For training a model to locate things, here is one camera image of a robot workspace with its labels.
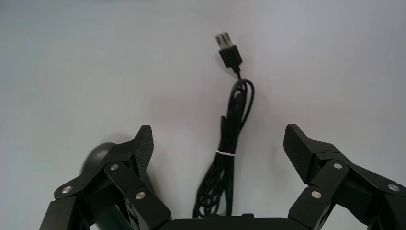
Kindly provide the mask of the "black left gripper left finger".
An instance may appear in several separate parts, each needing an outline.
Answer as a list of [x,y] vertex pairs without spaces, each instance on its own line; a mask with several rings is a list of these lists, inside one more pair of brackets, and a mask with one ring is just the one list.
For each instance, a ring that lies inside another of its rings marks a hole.
[[97,166],[55,190],[40,228],[87,230],[111,207],[134,230],[162,228],[171,211],[144,183],[153,150],[151,126],[142,125],[133,140],[112,146]]

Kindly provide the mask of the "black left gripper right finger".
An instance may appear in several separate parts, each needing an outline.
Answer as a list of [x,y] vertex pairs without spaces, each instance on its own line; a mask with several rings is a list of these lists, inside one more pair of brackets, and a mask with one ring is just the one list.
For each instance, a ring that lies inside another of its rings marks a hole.
[[370,230],[405,229],[403,185],[352,163],[333,144],[309,138],[296,124],[287,125],[283,147],[307,185],[289,219],[319,230],[339,205]]

